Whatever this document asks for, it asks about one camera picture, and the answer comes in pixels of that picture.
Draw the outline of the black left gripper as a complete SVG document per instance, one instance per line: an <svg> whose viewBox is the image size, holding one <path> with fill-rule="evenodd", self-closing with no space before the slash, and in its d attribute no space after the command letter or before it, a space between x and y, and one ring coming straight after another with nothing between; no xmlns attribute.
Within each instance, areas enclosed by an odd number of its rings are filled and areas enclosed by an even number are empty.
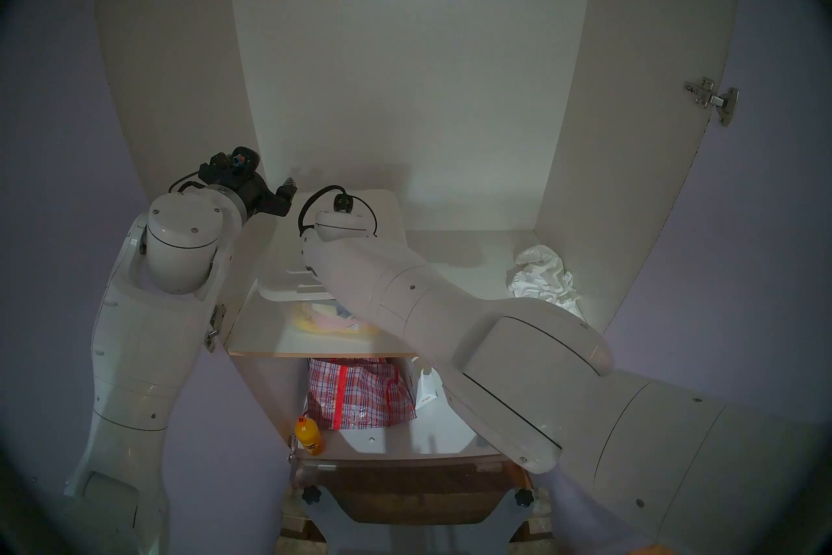
<svg viewBox="0 0 832 555"><path fill-rule="evenodd" d="M289 176L278 187L278 196L281 198L279 200L257 171L231 173L227 179L227 187L241 199L247 219L258 213L285 217L297 192L296 182Z"/></svg>

